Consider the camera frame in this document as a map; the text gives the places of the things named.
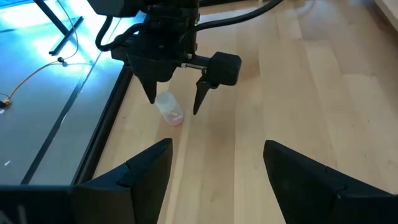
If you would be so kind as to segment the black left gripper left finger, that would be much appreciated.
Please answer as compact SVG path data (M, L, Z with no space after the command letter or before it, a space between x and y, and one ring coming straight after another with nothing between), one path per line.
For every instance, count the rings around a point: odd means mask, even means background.
M165 138L73 189L76 224L157 224L169 183L173 141Z

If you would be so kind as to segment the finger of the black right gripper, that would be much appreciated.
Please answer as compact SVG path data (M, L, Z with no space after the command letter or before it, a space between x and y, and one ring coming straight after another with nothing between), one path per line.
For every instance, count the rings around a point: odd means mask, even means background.
M169 60L149 60L147 58L127 56L133 74L139 79L151 104L155 103L157 83L169 81L176 69L176 65Z
M195 94L195 101L193 105L193 114L196 115L200 109L206 94L210 89L217 89L218 84L210 82L206 77L202 76L196 82L197 90Z

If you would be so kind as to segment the clear medicine bottle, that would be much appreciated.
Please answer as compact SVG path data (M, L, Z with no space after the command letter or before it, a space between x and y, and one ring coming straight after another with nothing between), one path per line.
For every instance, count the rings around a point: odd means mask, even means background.
M178 126L184 120L183 111L170 92L164 91L155 98L155 105L165 121L171 126Z

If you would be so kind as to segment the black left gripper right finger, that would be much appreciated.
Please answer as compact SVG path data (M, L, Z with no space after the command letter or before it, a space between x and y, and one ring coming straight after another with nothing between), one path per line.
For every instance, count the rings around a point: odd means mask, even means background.
M263 158L286 224L398 224L398 195L273 140Z

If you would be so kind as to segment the black aluminium table frame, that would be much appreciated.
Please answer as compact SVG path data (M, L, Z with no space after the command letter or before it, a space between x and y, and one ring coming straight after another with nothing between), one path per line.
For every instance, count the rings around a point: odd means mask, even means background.
M124 65L72 179L72 185L92 179L132 78L131 69Z

